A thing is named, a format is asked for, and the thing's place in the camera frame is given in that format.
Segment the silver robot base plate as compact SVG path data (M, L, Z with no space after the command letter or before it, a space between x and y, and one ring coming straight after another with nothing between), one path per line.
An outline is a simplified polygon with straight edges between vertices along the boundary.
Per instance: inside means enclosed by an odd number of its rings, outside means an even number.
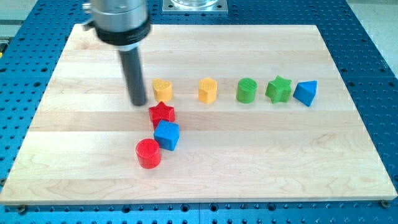
M161 0L164 14L228 12L227 0Z

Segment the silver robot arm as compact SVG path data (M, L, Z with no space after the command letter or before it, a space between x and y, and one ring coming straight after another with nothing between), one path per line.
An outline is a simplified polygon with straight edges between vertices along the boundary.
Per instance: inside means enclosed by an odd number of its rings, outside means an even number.
M90 15L86 29L94 29L99 40L122 52L138 47L150 32L145 0L89 0L82 5Z

